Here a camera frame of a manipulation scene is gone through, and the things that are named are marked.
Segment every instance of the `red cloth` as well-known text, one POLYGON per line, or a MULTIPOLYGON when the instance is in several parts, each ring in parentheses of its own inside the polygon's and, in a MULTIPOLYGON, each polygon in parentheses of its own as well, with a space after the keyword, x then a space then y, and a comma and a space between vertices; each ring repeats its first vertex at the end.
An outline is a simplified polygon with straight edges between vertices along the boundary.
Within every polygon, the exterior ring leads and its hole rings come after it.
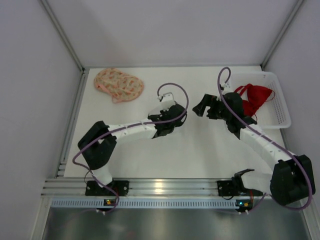
POLYGON ((244 114, 252 117, 255 115, 257 110, 267 101, 273 90, 264 87, 264 86, 255 86, 252 84, 248 84, 246 86, 238 87, 234 92, 237 93, 240 89, 242 89, 239 93, 240 96, 244 94, 245 91, 248 96, 247 100, 242 100, 242 105, 244 109, 244 114))

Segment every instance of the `white tabletop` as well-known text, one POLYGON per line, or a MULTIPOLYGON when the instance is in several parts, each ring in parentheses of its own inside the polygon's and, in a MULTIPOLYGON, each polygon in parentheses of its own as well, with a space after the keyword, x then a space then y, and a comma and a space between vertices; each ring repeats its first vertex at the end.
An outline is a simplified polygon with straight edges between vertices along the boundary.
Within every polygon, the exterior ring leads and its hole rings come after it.
MULTIPOLYGON (((95 89, 93 80, 102 68, 92 68, 87 78, 64 177, 84 177, 87 170, 72 163, 79 151, 77 143, 97 121, 106 125, 140 121, 160 105, 157 89, 173 82, 189 95, 187 119, 179 132, 155 139, 142 139, 117 145, 109 160, 114 178, 230 178, 236 172, 251 168, 271 172, 268 165, 245 143, 227 130, 223 120, 198 117, 192 111, 204 94, 218 95, 217 76, 222 67, 135 67, 120 68, 144 82, 137 99, 114 104, 106 93, 95 89)), ((261 71, 259 66, 234 66, 233 73, 261 71)), ((179 88, 166 86, 162 93, 172 92, 185 106, 179 88)), ((284 145, 280 130, 266 130, 275 142, 284 145)), ((81 156, 77 162, 86 164, 81 156)))

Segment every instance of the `purple cable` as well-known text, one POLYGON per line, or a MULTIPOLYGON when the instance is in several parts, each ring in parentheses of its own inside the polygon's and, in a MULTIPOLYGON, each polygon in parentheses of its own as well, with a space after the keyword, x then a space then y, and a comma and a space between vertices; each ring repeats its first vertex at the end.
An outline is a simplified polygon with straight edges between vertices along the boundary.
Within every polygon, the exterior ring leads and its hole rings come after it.
POLYGON ((287 149, 285 149, 284 147, 280 146, 279 144, 277 144, 276 142, 272 141, 270 138, 268 138, 267 136, 263 135, 262 133, 258 132, 257 130, 255 130, 254 128, 252 128, 251 126, 249 126, 248 124, 246 124, 233 110, 232 108, 228 105, 228 103, 226 102, 223 94, 222 94, 222 90, 220 88, 220 78, 221 78, 221 75, 223 73, 224 70, 228 70, 229 71, 229 75, 225 81, 225 83, 227 81, 229 81, 229 78, 231 76, 231 69, 229 67, 224 67, 221 69, 221 71, 219 72, 219 75, 218 75, 218 80, 217 80, 217 86, 218 86, 218 91, 219 91, 219 94, 220 94, 220 98, 222 100, 222 102, 224 103, 224 105, 226 106, 226 108, 232 113, 233 116, 236 117, 236 119, 238 119, 244 126, 246 126, 248 129, 250 129, 252 132, 254 132, 255 134, 258 134, 260 135, 260 137, 264 138, 265 140, 267 140, 268 142, 272 143, 274 146, 276 146, 278 149, 284 151, 286 154, 289 155, 290 158, 293 159, 293 161, 296 163, 296 165, 299 167, 299 169, 301 170, 304 178, 305 178, 305 181, 306 181, 306 184, 308 186, 308 200, 306 202, 305 205, 301 206, 301 207, 290 207, 290 206, 283 206, 284 208, 286 209, 290 209, 290 210, 296 210, 296 211, 300 211, 300 210, 304 210, 306 209, 310 203, 311 203, 311 200, 312 200, 312 187, 311 187, 311 182, 310 182, 310 179, 306 173, 306 171, 304 170, 304 168, 302 167, 302 165, 300 164, 300 162, 296 159, 295 156, 293 156, 287 149))
POLYGON ((117 205, 119 204, 119 200, 120 200, 120 199, 119 199, 119 195, 118 195, 114 190, 112 190, 110 187, 108 187, 107 185, 102 184, 102 183, 94 176, 93 172, 91 171, 91 169, 90 169, 88 166, 86 166, 86 165, 84 165, 84 164, 82 164, 82 163, 76 162, 76 159, 77 159, 77 157, 79 157, 85 150, 87 150, 88 148, 90 148, 90 147, 91 147, 93 144, 95 144, 97 141, 99 141, 100 139, 105 138, 106 136, 108 136, 108 135, 110 135, 110 134, 113 134, 113 133, 122 131, 122 130, 124 130, 124 129, 133 128, 133 127, 136 127, 136 126, 139 126, 139 125, 167 124, 167 123, 171 123, 171 122, 174 122, 174 121, 182 118, 182 117, 186 114, 187 109, 188 109, 188 106, 189 106, 189 97, 188 97, 188 94, 187 94, 186 90, 185 90, 182 86, 180 86, 179 84, 176 84, 176 83, 174 83, 174 82, 168 82, 168 83, 162 84, 162 85, 158 88, 158 90, 157 90, 157 95, 158 95, 158 96, 160 95, 160 94, 159 94, 160 89, 163 88, 164 86, 167 86, 167 85, 173 85, 173 86, 176 86, 176 87, 180 88, 180 89, 183 91, 184 95, 185 95, 185 98, 186 98, 185 109, 184 109, 184 111, 183 111, 179 116, 177 116, 177 117, 175 117, 175 118, 173 118, 173 119, 170 119, 170 120, 165 120, 165 121, 149 121, 149 122, 143 122, 143 123, 141 123, 141 122, 139 122, 139 123, 134 123, 134 124, 128 125, 127 127, 123 126, 123 127, 119 127, 119 128, 117 128, 117 129, 111 130, 111 131, 109 131, 109 132, 107 132, 107 133, 105 133, 105 134, 102 134, 101 136, 97 137, 96 139, 94 139, 92 142, 90 142, 88 145, 86 145, 83 149, 81 149, 81 150, 73 157, 73 159, 72 159, 73 164, 78 165, 78 166, 81 166, 81 167, 87 169, 87 170, 91 173, 92 178, 93 178, 100 186, 103 186, 105 189, 107 189, 108 191, 110 191, 111 193, 113 193, 113 194, 115 195, 116 199, 115 199, 115 204, 113 205, 114 207, 113 207, 112 209, 110 209, 110 210, 108 211, 108 213, 110 213, 110 212, 112 212, 113 210, 115 210, 115 208, 116 208, 117 205))

